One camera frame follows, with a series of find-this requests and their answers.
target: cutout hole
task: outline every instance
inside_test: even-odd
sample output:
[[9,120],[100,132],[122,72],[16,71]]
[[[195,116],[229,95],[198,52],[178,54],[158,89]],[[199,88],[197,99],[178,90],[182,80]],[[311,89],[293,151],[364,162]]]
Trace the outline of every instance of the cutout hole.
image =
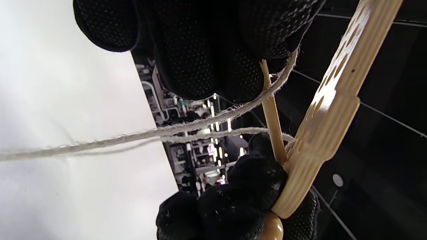
[[338,76],[338,74],[340,73],[342,67],[347,61],[347,57],[348,57],[348,54],[346,54],[344,58],[341,60],[341,62],[339,63],[338,68],[336,69],[335,75],[333,76],[334,78],[336,78],[336,76]]
[[344,35],[347,35],[348,34],[348,32],[351,30],[351,28],[353,27],[353,25],[354,25],[354,22],[356,21],[356,19],[355,18],[352,18],[351,20],[350,20],[350,23],[349,23],[349,25],[348,25],[348,27],[347,27],[347,30],[345,31],[345,33],[344,33]]
[[363,7],[360,9],[359,14],[357,15],[357,18],[355,19],[356,21],[358,21],[360,19],[360,17],[363,15],[363,13],[366,10],[366,4],[363,5]]
[[308,108],[307,114],[306,114],[306,117],[305,117],[306,121],[308,120],[308,118],[310,118],[310,116],[313,116],[313,111],[314,111],[314,106],[315,105],[316,105],[316,103],[310,105],[310,107]]
[[293,146],[293,149],[297,150],[297,152],[299,152],[298,149],[299,149],[299,147],[301,145],[301,141],[302,141],[302,138],[304,137],[304,135],[305,135],[305,131],[303,129],[301,132],[298,132],[298,134],[295,136],[296,143]]
[[301,143],[299,144],[297,149],[298,152],[303,150],[305,144],[307,143],[308,135],[309,135],[309,132],[305,132],[305,134],[301,137],[301,140],[300,140]]
[[315,116],[316,116],[317,112],[318,112],[318,111],[319,111],[319,109],[320,109],[320,106],[322,105],[323,99],[324,99],[324,96],[322,96],[322,98],[321,98],[321,99],[319,100],[319,102],[317,103],[316,108],[315,108],[315,109],[314,109],[314,111],[313,111],[313,115],[312,115],[312,117],[315,117]]
[[338,54],[336,55],[336,58],[339,58],[341,52],[344,50],[344,48],[348,46],[348,42],[344,42],[344,44],[341,46],[341,48],[338,51]]
[[320,87],[319,87],[319,90],[317,90],[317,92],[318,93],[320,93],[320,90],[323,88],[323,86],[325,85],[325,81],[322,81],[321,83],[320,83]]
[[332,72],[329,74],[328,79],[326,79],[325,81],[325,86],[329,83],[329,81],[332,79],[332,76],[334,75],[334,73],[336,72],[336,65],[333,68]]
[[351,34],[350,38],[348,39],[348,42],[346,44],[346,47],[348,45],[350,45],[350,43],[353,41],[353,38],[356,36],[356,34],[359,32],[360,28],[359,26],[356,27],[356,29],[353,31],[353,33]]

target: white string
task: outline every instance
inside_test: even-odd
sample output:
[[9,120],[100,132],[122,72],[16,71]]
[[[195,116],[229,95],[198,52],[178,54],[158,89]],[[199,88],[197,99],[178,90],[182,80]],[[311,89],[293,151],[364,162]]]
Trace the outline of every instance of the white string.
[[256,99],[254,99],[251,102],[245,103],[241,106],[232,107],[225,111],[222,111],[215,117],[210,117],[204,120],[195,120],[194,122],[191,122],[191,123],[181,123],[181,124],[175,124],[172,126],[161,127],[161,128],[149,130],[142,133],[133,133],[130,135],[123,135],[116,138],[93,141],[89,143],[81,143],[73,146],[60,146],[60,147],[47,148],[42,150],[29,150],[29,151],[16,152],[16,153],[10,153],[10,154],[1,154],[0,161],[50,157],[50,156],[55,156],[60,154],[80,152],[85,150],[104,148],[108,146],[115,146],[118,144],[130,143],[130,142],[148,139],[148,138],[154,138],[154,137],[169,136],[169,138],[172,138],[171,135],[175,135],[180,132],[190,132],[190,131],[202,129],[215,122],[223,123],[227,121],[228,118],[230,118],[231,120],[235,119],[237,117],[240,117],[244,113],[252,110],[253,108],[259,106],[265,99],[267,99],[269,96],[274,95],[283,86],[283,84],[286,83],[290,72],[295,66],[296,58],[298,56],[298,51],[299,49],[295,50],[295,52],[291,54],[291,57],[288,59],[288,63],[284,68],[280,78],[270,87],[263,90],[263,92]]
[[[209,134],[195,134],[195,135],[189,135],[189,136],[163,136],[158,138],[150,138],[142,143],[138,143],[136,145],[133,145],[131,147],[127,147],[124,149],[118,149],[118,150],[112,150],[112,151],[103,151],[103,152],[82,152],[82,153],[76,153],[77,156],[93,156],[93,155],[106,155],[106,154],[114,154],[114,153],[120,153],[120,152],[127,152],[132,149],[139,148],[143,145],[146,145],[151,142],[155,141],[162,141],[162,142],[169,142],[169,143],[188,143],[200,139],[209,139],[209,138],[222,138],[225,136],[238,136],[242,134],[257,134],[257,133],[269,133],[267,128],[257,128],[257,127],[248,127],[248,128],[240,128],[233,130],[231,132],[229,131],[222,131],[222,132],[212,132]],[[283,140],[288,142],[289,144],[294,143],[294,138],[286,133],[282,133]]]

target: wooden stick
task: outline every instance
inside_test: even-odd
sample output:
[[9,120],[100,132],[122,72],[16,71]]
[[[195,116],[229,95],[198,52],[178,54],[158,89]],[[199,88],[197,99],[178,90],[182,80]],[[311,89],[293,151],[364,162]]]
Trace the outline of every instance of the wooden stick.
[[[271,86],[267,61],[263,59],[260,65],[264,73],[264,89],[266,89]],[[273,147],[274,157],[283,166],[287,162],[287,158],[274,95],[263,101],[263,111],[270,135],[271,146]]]
[[322,164],[337,152],[359,108],[360,87],[402,1],[360,0],[288,155],[288,179],[272,208],[280,218],[294,213]]

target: hand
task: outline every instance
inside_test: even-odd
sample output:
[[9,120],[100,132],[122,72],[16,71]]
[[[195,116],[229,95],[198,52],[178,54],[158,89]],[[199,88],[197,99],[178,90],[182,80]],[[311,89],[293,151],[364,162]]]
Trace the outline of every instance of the hand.
[[[229,173],[229,184],[207,189],[197,199],[178,192],[159,208],[159,240],[257,240],[266,214],[286,183],[287,174],[274,160],[265,135],[255,135],[249,155],[242,156]],[[310,191],[296,212],[282,220],[284,239],[316,237],[317,196]]]
[[122,52],[154,42],[164,87],[182,98],[233,103],[263,89],[259,65],[280,72],[325,0],[74,0],[78,26]]

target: black glove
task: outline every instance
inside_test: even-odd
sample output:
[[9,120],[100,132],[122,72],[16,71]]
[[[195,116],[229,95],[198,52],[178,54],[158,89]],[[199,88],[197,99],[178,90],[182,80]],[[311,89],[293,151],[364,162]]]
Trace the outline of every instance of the black glove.
[[[250,142],[269,139],[256,135]],[[282,192],[287,174],[268,149],[249,148],[229,173],[229,184],[213,186],[197,199],[178,192],[156,219],[159,240],[257,240],[266,213]],[[317,196],[310,191],[296,212],[282,220],[285,240],[316,237]]]
[[280,72],[325,0],[74,0],[78,26],[115,52],[154,42],[162,84],[189,100],[233,103],[263,89],[259,65]]

